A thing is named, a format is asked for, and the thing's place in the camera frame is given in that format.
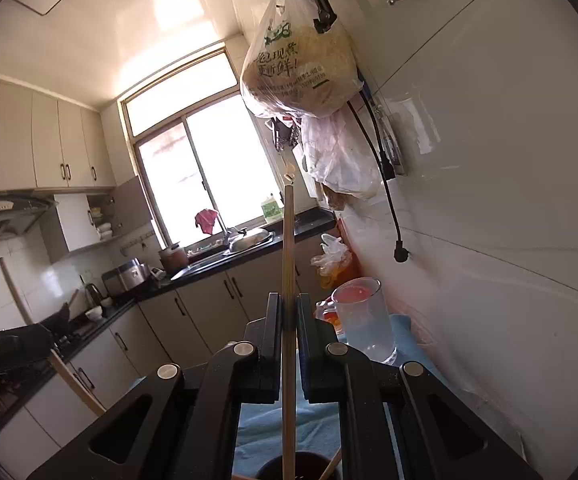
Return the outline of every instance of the metal rivet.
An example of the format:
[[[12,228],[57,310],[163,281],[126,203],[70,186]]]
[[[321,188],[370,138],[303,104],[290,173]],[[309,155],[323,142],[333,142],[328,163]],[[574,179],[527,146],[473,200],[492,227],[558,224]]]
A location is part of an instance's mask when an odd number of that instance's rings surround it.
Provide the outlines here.
[[[251,343],[242,342],[233,346],[233,351],[238,355],[251,355],[253,354],[253,345]]]
[[[172,364],[162,365],[158,368],[158,377],[160,379],[170,379],[178,374],[178,367]]]
[[[423,368],[422,365],[416,361],[409,361],[408,363],[405,363],[402,368],[405,370],[407,375],[412,377],[421,376],[425,371],[425,368]]]
[[[344,355],[347,353],[347,345],[344,343],[329,343],[327,345],[327,352],[331,355]]]

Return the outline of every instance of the window pane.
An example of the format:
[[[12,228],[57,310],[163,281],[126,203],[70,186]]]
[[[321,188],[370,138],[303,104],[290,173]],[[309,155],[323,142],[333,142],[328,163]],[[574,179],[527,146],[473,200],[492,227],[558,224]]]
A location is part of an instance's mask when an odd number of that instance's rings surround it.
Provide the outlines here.
[[[183,108],[237,83],[229,60],[218,54],[178,72],[127,103],[136,136]]]
[[[158,209],[173,243],[191,245],[209,235],[195,227],[195,215],[213,208],[184,124],[141,144],[140,156]]]
[[[198,159],[227,227],[262,216],[261,202],[280,192],[242,97],[187,118]]]

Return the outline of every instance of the window frame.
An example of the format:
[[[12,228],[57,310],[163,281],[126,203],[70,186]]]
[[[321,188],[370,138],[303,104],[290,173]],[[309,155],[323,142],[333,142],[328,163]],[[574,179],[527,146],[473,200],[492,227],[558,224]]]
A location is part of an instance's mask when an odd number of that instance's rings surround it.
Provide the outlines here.
[[[197,102],[189,105],[188,107],[182,108],[181,110],[178,110],[177,112],[171,114],[169,117],[166,117],[163,120],[159,121],[158,123],[154,124],[153,126],[147,128],[143,132],[139,133],[137,136],[133,135],[133,130],[131,129],[131,121],[129,118],[129,112],[127,109],[127,103],[131,102],[137,96],[143,94],[144,92],[146,92],[150,88],[153,88],[154,86],[163,82],[164,80],[182,72],[182,70],[186,70],[195,64],[201,63],[207,59],[211,59],[211,57],[219,56],[220,54],[224,54],[227,58],[227,61],[229,62],[229,66],[231,67],[231,71],[233,72],[233,75],[236,78],[236,84],[234,86],[231,86],[229,88],[226,88],[224,90],[216,92],[215,94],[207,96],[204,99],[201,99],[200,101],[197,101]],[[167,226],[166,226],[166,224],[162,218],[162,215],[160,214],[158,202],[156,201],[155,195],[154,195],[153,190],[151,188],[151,183],[149,182],[149,176],[147,175],[147,172],[146,172],[145,167],[144,167],[144,161],[142,160],[142,155],[140,154],[140,146],[142,144],[144,144],[145,142],[149,142],[151,139],[154,139],[155,137],[159,136],[160,134],[166,132],[170,128],[172,128],[174,126],[178,126],[179,124],[182,123],[184,125],[185,132],[187,134],[187,139],[189,140],[189,144],[191,145],[192,152],[194,153],[194,157],[195,157],[195,161],[198,165],[198,169],[200,171],[203,182],[205,184],[205,191],[207,192],[207,195],[209,196],[209,200],[210,200],[213,208],[216,209],[216,211],[220,211],[218,209],[218,206],[217,206],[215,199],[213,197],[213,193],[211,192],[211,187],[210,187],[209,183],[207,182],[207,178],[205,176],[205,170],[202,166],[202,162],[201,162],[200,158],[198,157],[198,154],[195,150],[195,144],[193,141],[193,136],[192,136],[191,131],[189,129],[189,124],[187,123],[187,117],[189,117],[190,115],[193,115],[196,112],[199,112],[200,110],[203,110],[204,108],[208,108],[211,105],[219,103],[220,101],[223,101],[223,100],[228,99],[230,97],[234,97],[235,95],[240,95],[240,80],[239,80],[237,71],[234,69],[233,62],[231,61],[231,58],[229,57],[229,54],[227,53],[226,47],[222,46],[216,50],[213,50],[211,52],[208,52],[207,54],[204,54],[203,56],[197,57],[196,59],[193,59],[190,62],[185,63],[185,64],[171,70],[170,72],[163,74],[159,78],[156,78],[155,80],[150,82],[148,85],[145,85],[143,88],[140,88],[138,91],[134,92],[133,94],[131,94],[127,98],[120,101],[120,110],[122,111],[122,116],[124,119],[124,124],[126,127],[128,140],[130,141],[130,144],[131,144],[131,150],[133,152],[134,160],[136,161],[136,164],[138,166],[138,172],[139,172],[140,180],[142,181],[143,188],[146,191],[147,201],[149,202],[149,205],[151,206],[151,210],[153,211],[153,213],[155,215],[154,220],[156,221],[156,224],[159,228],[160,233],[162,234],[162,237],[164,238],[165,242],[168,245],[175,243],[175,240],[172,240],[171,236],[169,236],[169,231],[167,230]],[[256,130],[256,133],[258,134],[258,140],[261,142],[261,144],[263,146],[263,151],[264,151],[265,156],[267,158],[267,163],[269,164],[269,167],[272,170],[272,174],[274,175],[275,181],[281,190],[280,193],[281,193],[281,199],[282,199],[282,188],[283,188],[282,181],[279,178],[277,171],[274,170],[273,162],[271,160],[269,160],[269,154],[267,153],[267,150],[265,149],[263,139],[261,138],[260,132],[258,130],[259,125],[256,122],[255,117],[252,115],[252,113],[250,111],[248,111],[248,113],[249,113],[249,118],[251,119],[251,122],[252,122],[252,124]],[[260,215],[257,218],[252,218],[251,220],[243,222],[242,224],[239,224],[237,226],[226,226],[226,228],[229,228],[229,227],[235,227],[236,229],[252,228],[255,226],[263,225],[264,223],[265,223],[264,216]],[[218,236],[218,235],[220,235],[220,233],[217,233],[215,235],[210,235],[207,238],[203,238],[203,240],[201,240],[201,241],[210,240],[211,237]]]

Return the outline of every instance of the plastic bag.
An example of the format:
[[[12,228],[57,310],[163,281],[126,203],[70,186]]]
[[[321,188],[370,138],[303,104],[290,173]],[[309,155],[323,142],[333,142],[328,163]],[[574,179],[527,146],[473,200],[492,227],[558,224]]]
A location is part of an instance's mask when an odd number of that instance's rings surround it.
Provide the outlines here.
[[[318,34],[317,17],[311,0],[269,2],[240,76],[242,97],[254,115],[323,118],[362,88],[346,31],[335,22]]]
[[[338,275],[351,265],[352,256],[349,248],[342,243],[342,238],[325,233],[322,235],[322,241],[320,247],[324,254],[312,257],[311,264],[318,267],[322,288],[330,288]]]
[[[347,107],[325,119],[303,118],[301,136],[307,173],[316,182],[358,198],[376,194],[380,172]]]

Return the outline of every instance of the wooden stick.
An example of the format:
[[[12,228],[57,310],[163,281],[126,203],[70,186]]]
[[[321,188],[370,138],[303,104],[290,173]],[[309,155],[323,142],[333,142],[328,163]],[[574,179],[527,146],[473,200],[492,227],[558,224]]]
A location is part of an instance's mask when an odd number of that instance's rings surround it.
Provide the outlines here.
[[[295,480],[295,259],[293,185],[285,185],[283,223],[283,480]]]
[[[32,325],[34,320],[31,318],[31,313],[24,304],[24,301],[22,301],[22,297],[18,292],[18,288],[13,282],[11,274],[6,267],[5,259],[2,257],[0,257],[0,269],[2,269],[2,275],[5,277],[6,284],[8,285],[9,291],[13,296],[13,301],[16,303],[16,307],[20,311],[22,319],[24,319],[24,322],[27,325]],[[69,386],[69,388],[71,388],[75,394],[80,397],[80,400],[82,400],[82,402],[84,402],[92,412],[100,416],[106,411],[104,406],[98,402],[98,399],[91,395],[91,393],[89,393],[89,391],[84,386],[82,386],[82,384],[80,384],[80,382],[73,376],[73,374],[69,371],[69,368],[67,368],[67,365],[64,364],[54,349],[51,349],[48,360],[56,373],[64,380],[64,382],[67,383],[67,386]]]
[[[333,470],[336,468],[341,459],[342,459],[342,448],[339,447],[338,450],[336,451],[336,454],[331,459],[331,462],[329,462],[329,465],[325,468],[325,471],[320,475],[319,480],[327,480],[327,478],[331,476]]]

